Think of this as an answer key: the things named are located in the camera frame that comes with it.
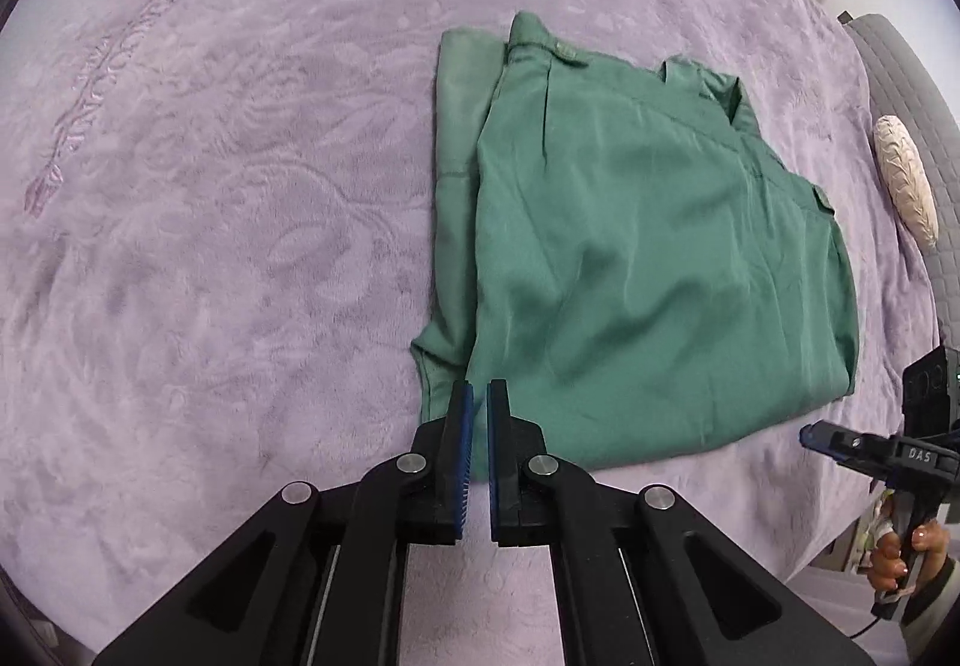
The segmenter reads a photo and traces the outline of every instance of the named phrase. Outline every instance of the sleeve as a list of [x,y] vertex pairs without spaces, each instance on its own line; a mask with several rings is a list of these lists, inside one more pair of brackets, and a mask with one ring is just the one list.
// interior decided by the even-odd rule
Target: sleeve
[[477,140],[506,62],[507,47],[480,30],[443,33],[437,67],[433,306],[410,351],[421,377],[421,420],[446,412],[467,373],[476,337],[474,255],[480,173]]
[[940,573],[910,599],[902,630],[910,662],[916,663],[960,598],[960,570],[949,559]]

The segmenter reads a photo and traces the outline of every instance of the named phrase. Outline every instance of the black device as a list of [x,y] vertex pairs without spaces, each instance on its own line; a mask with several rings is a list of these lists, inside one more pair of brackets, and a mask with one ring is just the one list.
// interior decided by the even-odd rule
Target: black device
[[960,431],[960,353],[940,345],[904,370],[904,435],[931,440]]
[[[487,391],[491,537],[548,546],[566,666],[868,666],[678,493],[597,484]],[[292,482],[95,666],[392,666],[408,545],[462,535],[473,393],[361,482]]]
[[920,572],[911,533],[960,492],[959,359],[956,350],[941,345],[904,370],[904,434],[861,434],[826,421],[800,431],[800,444],[809,450],[894,490],[891,521],[907,575],[896,591],[877,594],[871,612],[884,620],[901,619],[904,589],[914,586]]

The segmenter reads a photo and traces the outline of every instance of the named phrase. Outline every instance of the black metal arm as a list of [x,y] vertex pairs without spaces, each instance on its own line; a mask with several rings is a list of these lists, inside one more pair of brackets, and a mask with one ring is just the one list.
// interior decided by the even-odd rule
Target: black metal arm
[[[487,392],[491,536],[549,546],[568,666],[872,661],[668,487],[597,484]],[[95,666],[392,666],[408,546],[463,532],[473,393],[358,484],[288,484]]]
[[678,493],[631,493],[546,454],[487,390],[491,534],[550,548],[566,666],[870,664]]
[[356,484],[291,482],[112,642],[96,666],[397,663],[410,544],[463,534],[473,392]]

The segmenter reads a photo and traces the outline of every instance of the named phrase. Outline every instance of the black cable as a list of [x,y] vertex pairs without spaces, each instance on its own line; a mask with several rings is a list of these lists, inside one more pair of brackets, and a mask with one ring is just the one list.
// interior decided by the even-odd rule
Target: black cable
[[870,625],[867,625],[864,629],[861,629],[861,630],[858,631],[856,634],[853,634],[853,635],[850,637],[850,639],[853,640],[853,639],[856,639],[857,636],[862,636],[862,635],[865,634],[867,631],[870,631],[870,629],[872,629],[872,627],[875,626],[875,625],[876,625],[877,623],[879,623],[879,622],[880,622],[880,617],[875,617],[875,618],[874,618],[874,621],[873,621]]

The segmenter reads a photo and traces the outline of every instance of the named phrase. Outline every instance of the shirt sleeve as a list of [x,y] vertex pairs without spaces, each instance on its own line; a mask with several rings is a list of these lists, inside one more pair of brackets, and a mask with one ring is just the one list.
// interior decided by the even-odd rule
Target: shirt sleeve
[[923,654],[958,598],[960,570],[955,560],[948,559],[940,573],[910,599],[904,610],[902,630],[911,662]]

